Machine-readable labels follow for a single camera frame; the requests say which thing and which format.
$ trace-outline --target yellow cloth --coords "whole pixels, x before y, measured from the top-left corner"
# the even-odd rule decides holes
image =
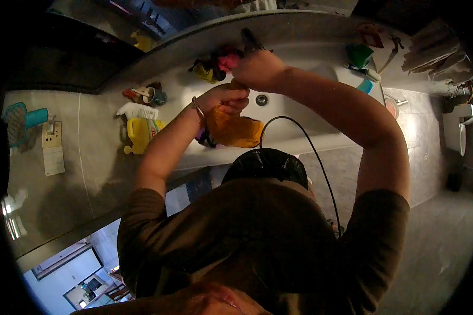
[[[202,63],[199,62],[193,67],[193,72],[196,74],[200,79],[207,81],[208,83],[217,83],[219,82],[217,79],[214,78],[214,70],[206,70]]]
[[[254,148],[259,144],[263,123],[249,117],[228,115],[215,107],[207,115],[207,127],[214,140],[224,146]]]

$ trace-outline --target yellow bottle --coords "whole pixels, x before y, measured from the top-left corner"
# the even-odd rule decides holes
[[[125,153],[143,154],[145,148],[152,137],[158,134],[166,124],[161,120],[152,120],[145,118],[131,118],[128,120],[128,137],[133,142],[133,146],[126,146]]]

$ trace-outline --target bracelet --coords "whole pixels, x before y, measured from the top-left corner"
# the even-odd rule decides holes
[[[200,113],[200,115],[202,115],[203,118],[205,118],[205,115],[203,114],[202,110],[200,109],[200,107],[198,105],[196,105],[195,103],[195,100],[196,100],[196,96],[193,96],[193,107],[198,110],[198,112]]]

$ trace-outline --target electrical socket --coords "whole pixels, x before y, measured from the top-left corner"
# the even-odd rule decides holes
[[[47,135],[47,123],[42,124],[42,148],[61,147],[61,122],[54,123],[54,132]]]

